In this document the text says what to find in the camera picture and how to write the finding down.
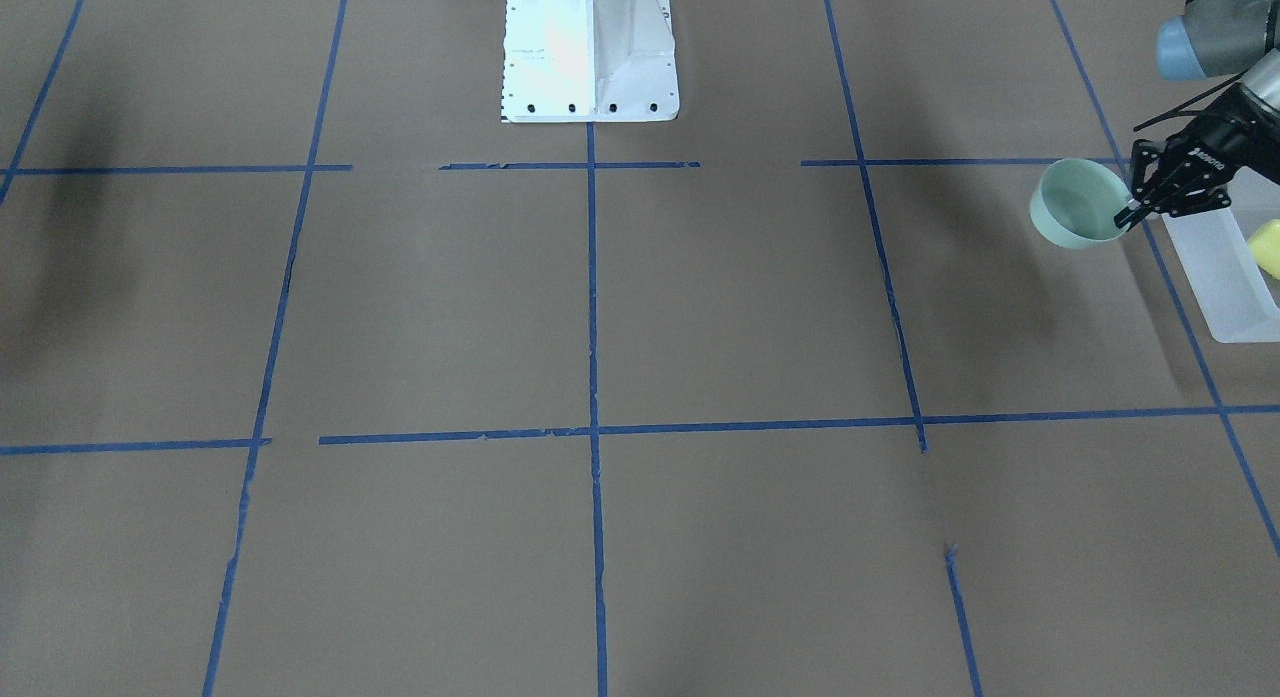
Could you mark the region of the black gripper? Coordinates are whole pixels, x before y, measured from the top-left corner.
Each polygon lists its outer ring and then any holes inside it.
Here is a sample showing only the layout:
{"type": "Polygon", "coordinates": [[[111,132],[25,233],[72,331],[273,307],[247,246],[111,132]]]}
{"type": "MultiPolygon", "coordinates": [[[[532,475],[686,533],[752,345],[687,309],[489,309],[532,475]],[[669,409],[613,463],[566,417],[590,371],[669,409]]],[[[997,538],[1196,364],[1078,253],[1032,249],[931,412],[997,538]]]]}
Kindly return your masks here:
{"type": "Polygon", "coordinates": [[[1233,205],[1229,185],[1242,169],[1279,182],[1279,114],[1252,87],[1235,82],[1185,127],[1161,141],[1137,139],[1128,162],[1129,200],[1114,215],[1119,229],[1139,226],[1152,214],[1192,217],[1233,205]]]}

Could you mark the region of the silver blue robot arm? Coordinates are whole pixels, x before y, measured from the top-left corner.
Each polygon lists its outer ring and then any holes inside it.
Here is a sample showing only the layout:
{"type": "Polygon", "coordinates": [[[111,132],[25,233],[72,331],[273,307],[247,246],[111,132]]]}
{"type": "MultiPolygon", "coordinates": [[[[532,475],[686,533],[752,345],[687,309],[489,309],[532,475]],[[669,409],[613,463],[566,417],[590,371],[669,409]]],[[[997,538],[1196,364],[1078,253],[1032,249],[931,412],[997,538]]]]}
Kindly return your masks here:
{"type": "Polygon", "coordinates": [[[1161,24],[1156,64],[1169,81],[1228,81],[1135,127],[1188,121],[1164,141],[1137,139],[1128,171],[1130,201],[1115,215],[1129,231],[1151,215],[1189,217],[1230,205],[1228,185],[1252,170],[1279,182],[1277,0],[1185,0],[1161,24]]]}

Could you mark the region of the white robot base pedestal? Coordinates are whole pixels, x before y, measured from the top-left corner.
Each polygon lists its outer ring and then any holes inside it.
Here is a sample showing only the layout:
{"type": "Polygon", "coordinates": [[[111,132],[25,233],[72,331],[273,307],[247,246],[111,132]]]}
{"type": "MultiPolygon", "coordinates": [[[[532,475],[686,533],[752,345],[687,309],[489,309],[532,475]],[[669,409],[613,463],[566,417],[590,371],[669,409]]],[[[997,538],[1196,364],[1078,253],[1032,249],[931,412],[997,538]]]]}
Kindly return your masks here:
{"type": "Polygon", "coordinates": [[[671,0],[506,0],[500,119],[678,118],[671,0]]]}

